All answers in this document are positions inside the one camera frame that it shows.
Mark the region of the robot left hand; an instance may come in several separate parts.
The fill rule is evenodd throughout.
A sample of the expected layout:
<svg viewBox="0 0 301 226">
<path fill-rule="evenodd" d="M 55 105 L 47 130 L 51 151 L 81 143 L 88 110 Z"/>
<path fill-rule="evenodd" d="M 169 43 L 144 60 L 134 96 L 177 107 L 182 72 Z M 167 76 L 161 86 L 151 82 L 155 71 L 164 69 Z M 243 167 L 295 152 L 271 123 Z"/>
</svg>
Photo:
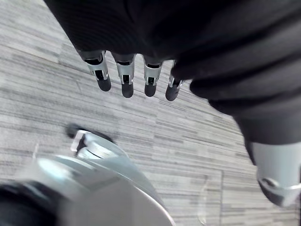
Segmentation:
<svg viewBox="0 0 301 226">
<path fill-rule="evenodd" d="M 48 0 L 83 58 L 97 51 L 174 60 L 176 80 L 230 115 L 277 206 L 301 193 L 298 0 Z"/>
</svg>

